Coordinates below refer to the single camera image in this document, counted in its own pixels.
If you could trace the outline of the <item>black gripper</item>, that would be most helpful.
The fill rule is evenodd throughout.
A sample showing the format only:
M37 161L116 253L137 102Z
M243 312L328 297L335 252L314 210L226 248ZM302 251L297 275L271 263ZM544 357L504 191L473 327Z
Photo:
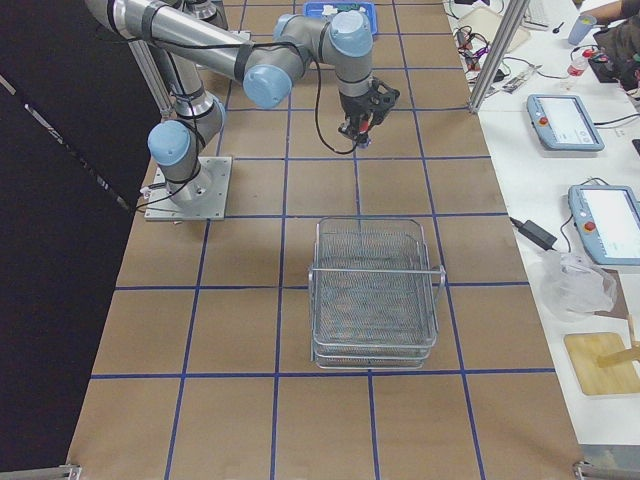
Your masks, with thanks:
M361 118L370 115L369 93L350 97L340 94L341 106L345 113L344 121L338 126L338 132L346 138L358 138L361 134Z

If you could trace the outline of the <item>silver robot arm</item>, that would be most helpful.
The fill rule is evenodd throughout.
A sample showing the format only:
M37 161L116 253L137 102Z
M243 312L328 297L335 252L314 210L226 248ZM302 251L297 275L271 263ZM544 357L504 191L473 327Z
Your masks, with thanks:
M165 120L148 135L164 177L158 197L139 206L160 220L202 220L224 215L231 161L204 157L223 129L221 101L198 69L205 67L243 88L271 109L288 97L310 64L333 67L345 120L338 131L353 149L366 147L399 97L372 73L373 36L359 11L329 20L281 16L267 43L226 30L219 1L89 1L92 16L132 49Z

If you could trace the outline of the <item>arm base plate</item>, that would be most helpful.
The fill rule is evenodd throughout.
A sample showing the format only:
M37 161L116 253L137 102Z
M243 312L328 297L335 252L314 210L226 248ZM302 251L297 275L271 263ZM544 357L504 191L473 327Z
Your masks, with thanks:
M144 207L147 221L202 221L223 220L225 217L228 187L233 159L226 157L200 156L198 175L182 190L179 185L170 184L178 191L171 196L166 189L163 172L156 168L154 183L160 188L152 189Z

